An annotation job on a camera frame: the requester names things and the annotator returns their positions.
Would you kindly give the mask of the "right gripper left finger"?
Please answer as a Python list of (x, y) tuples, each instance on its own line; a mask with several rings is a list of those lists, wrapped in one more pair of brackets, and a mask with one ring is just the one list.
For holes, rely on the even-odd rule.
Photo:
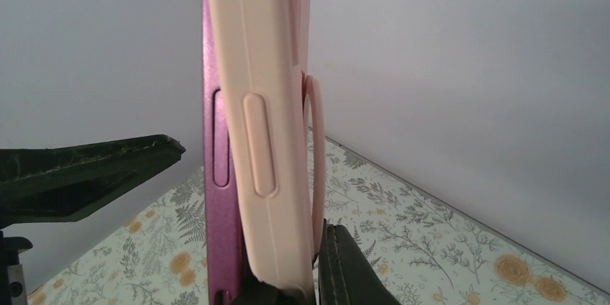
[(77, 222), (181, 160), (167, 135), (1, 150), (1, 228)]

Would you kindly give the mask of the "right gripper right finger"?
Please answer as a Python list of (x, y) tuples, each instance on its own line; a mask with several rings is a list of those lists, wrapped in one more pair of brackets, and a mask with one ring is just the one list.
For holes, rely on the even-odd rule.
[(399, 303), (343, 225), (324, 224), (318, 255), (318, 282), (319, 303), (323, 305)]

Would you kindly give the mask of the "pink phone case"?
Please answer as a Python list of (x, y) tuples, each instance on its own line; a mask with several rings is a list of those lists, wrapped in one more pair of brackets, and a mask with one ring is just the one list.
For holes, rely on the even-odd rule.
[(322, 96), (307, 74), (311, 0), (208, 0), (243, 241), (239, 296), (315, 304), (324, 227)]

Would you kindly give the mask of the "purple phone black screen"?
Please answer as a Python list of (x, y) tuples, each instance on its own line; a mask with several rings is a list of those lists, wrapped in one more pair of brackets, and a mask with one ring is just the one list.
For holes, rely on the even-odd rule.
[(204, 192), (209, 303), (231, 304), (240, 292), (244, 276), (242, 227), (208, 0), (202, 0), (202, 8)]

